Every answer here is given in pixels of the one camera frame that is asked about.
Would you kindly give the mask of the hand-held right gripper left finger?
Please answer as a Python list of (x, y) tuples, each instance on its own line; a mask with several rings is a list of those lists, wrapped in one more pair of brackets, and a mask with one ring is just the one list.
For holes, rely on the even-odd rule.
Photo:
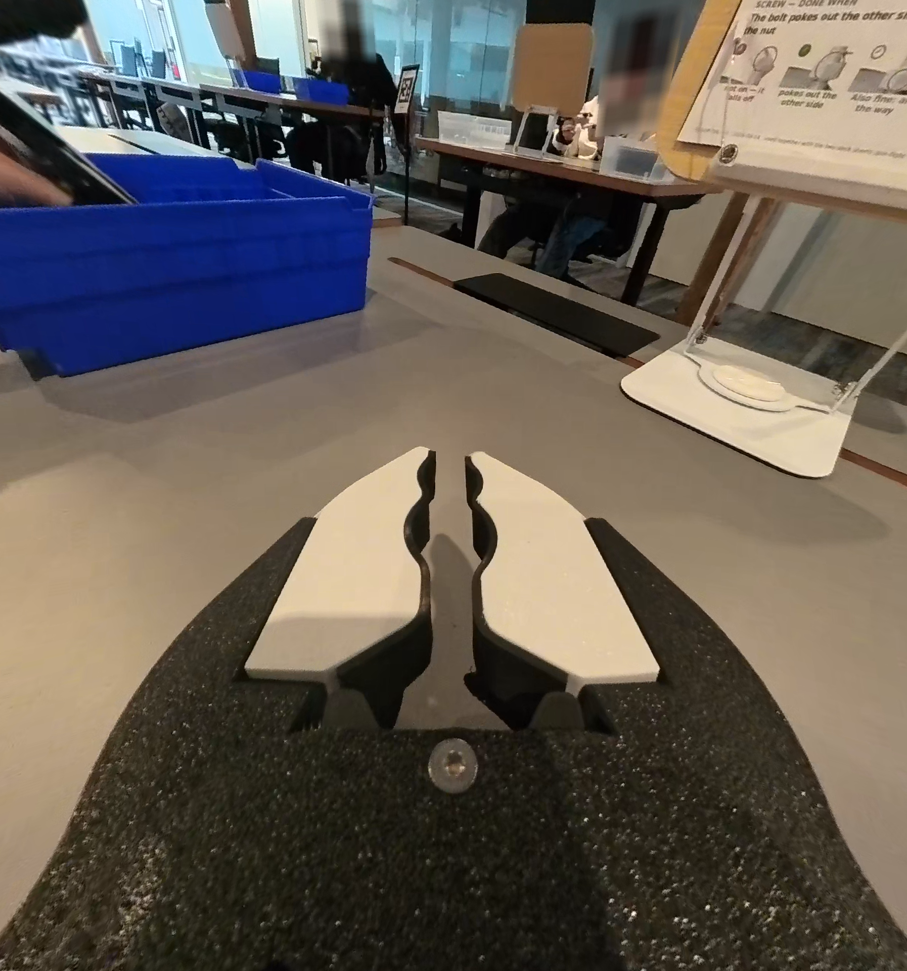
[(394, 727), (432, 655), (430, 540), (436, 454), (415, 447), (358, 479), (314, 517), (244, 664), (249, 679), (362, 698)]

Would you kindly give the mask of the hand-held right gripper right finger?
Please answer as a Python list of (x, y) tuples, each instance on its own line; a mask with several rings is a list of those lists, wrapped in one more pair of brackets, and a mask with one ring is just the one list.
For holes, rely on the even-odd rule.
[(479, 563), (464, 682), (508, 727), (607, 727), (601, 687), (660, 666), (606, 555), (607, 522), (483, 453), (464, 459)]

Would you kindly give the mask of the blue plastic parts bin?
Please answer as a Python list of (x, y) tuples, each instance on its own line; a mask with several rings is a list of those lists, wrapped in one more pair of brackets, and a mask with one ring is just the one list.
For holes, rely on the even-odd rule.
[(73, 377), (363, 308), (362, 191), (260, 161), (91, 153), (135, 205), (0, 210), (0, 349)]

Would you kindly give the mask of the person's left hand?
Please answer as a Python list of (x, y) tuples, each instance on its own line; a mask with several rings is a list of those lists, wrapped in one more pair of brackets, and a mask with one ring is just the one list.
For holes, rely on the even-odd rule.
[(70, 194), (0, 150), (0, 208), (71, 204)]

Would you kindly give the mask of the long background table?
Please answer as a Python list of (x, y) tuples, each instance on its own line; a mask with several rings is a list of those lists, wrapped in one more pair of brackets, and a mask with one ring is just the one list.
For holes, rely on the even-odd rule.
[(311, 173), (347, 184), (386, 170), (382, 108), (297, 99), (254, 87), (192, 85), (179, 81), (81, 69), (78, 76), (98, 106), (105, 96), (117, 127), (131, 128), (130, 113), (156, 132), (247, 163), (286, 158)]

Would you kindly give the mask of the white round disc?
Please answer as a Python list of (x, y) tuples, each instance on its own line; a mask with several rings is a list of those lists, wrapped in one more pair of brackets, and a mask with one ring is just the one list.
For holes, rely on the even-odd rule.
[(798, 399), (772, 379), (729, 363), (700, 363), (698, 377), (708, 390), (731, 403), (772, 414), (795, 408)]

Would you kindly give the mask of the black and white code sign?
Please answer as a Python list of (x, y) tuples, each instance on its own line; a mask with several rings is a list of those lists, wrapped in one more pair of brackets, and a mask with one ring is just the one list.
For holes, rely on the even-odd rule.
[(397, 139), (397, 147), (403, 158), (404, 164), (404, 185), (403, 185), (403, 213), (402, 225), (409, 225), (409, 203), (410, 203), (410, 182), (411, 182), (411, 163), (412, 163), (412, 134), (413, 123), (411, 115), (415, 113), (414, 100), (415, 88), (420, 76), (421, 67), (419, 64), (406, 65), (402, 68), (397, 82), (397, 96), (392, 111), (392, 122), (394, 134)]

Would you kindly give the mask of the brown background desk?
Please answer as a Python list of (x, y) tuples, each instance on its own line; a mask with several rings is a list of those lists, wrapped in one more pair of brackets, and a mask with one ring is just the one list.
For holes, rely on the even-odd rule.
[(720, 188), (706, 188), (686, 181), (659, 182), (607, 175), (600, 171), (600, 165), (596, 162), (581, 162), (554, 155), (480, 149), (423, 136), (415, 139), (415, 146), (420, 150), (438, 154), (443, 159), (440, 166), (441, 176), (447, 176), (466, 188), (461, 223), (464, 245), (473, 246), (476, 242), (481, 196), (484, 191), (518, 199), (526, 195), (536, 195), (535, 188), (529, 184), (500, 178), (494, 175), (495, 172), (522, 173), (542, 181), (590, 188), (595, 193), (611, 194), (618, 191), (653, 205), (654, 214), (620, 298), (623, 304), (632, 307), (637, 304), (642, 293), (670, 212), (688, 209), (704, 196), (721, 192)]

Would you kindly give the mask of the clear plastic box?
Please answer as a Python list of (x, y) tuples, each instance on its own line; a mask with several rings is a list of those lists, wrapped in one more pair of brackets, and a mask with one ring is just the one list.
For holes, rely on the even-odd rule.
[(648, 184), (663, 184), (674, 179), (657, 151), (654, 136), (645, 139), (607, 137), (602, 149), (600, 172), (613, 178)]

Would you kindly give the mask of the tan backing board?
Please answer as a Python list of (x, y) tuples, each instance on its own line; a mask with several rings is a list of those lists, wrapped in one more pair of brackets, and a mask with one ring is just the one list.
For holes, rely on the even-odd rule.
[(725, 43), (732, 39), (741, 1), (707, 1), (662, 101), (655, 142), (667, 168), (678, 178), (700, 184), (718, 148), (681, 141), (690, 110)]

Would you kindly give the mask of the tan sign board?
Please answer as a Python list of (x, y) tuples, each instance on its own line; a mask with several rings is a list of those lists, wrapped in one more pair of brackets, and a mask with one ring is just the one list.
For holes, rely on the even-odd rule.
[[(588, 23), (527, 23), (514, 44), (510, 106), (521, 114), (511, 151), (520, 156), (546, 156), (560, 118), (581, 114), (593, 63), (594, 33)], [(542, 147), (523, 144), (532, 115), (547, 119)]]

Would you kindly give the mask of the printed instruction sheet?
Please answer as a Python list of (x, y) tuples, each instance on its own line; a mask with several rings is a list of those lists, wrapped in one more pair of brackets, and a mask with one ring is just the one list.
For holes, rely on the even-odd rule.
[(741, 2), (677, 140), (907, 167), (907, 2)]

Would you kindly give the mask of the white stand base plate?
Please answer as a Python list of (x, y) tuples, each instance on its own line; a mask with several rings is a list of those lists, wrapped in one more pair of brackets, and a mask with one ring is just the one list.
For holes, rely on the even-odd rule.
[[(881, 358), (852, 381), (833, 381), (712, 335), (727, 297), (755, 261), (785, 204), (805, 201), (832, 210), (841, 208), (844, 199), (809, 198), (767, 183), (726, 180), (723, 164), (714, 163), (710, 171), (723, 187), (734, 190), (731, 201), (742, 204), (740, 220), (686, 337), (624, 378), (621, 389), (637, 404), (764, 464), (800, 478), (824, 479), (844, 448), (859, 397), (907, 347), (907, 324)], [(797, 406), (772, 414), (731, 403), (703, 386), (698, 369), (704, 361), (729, 363), (767, 376), (795, 396)]]

